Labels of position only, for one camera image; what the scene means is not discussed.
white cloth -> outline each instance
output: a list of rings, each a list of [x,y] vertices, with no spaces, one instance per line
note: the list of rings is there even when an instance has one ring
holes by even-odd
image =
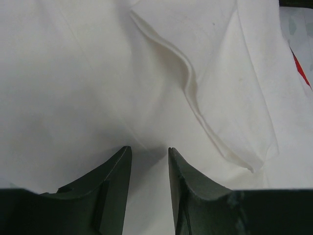
[[[283,94],[299,93],[292,96],[298,105],[303,91],[279,30],[278,1],[144,0],[133,8],[133,18],[187,65],[186,97],[227,159],[257,171],[278,155],[270,112],[280,106],[264,93],[279,92],[279,85]]]

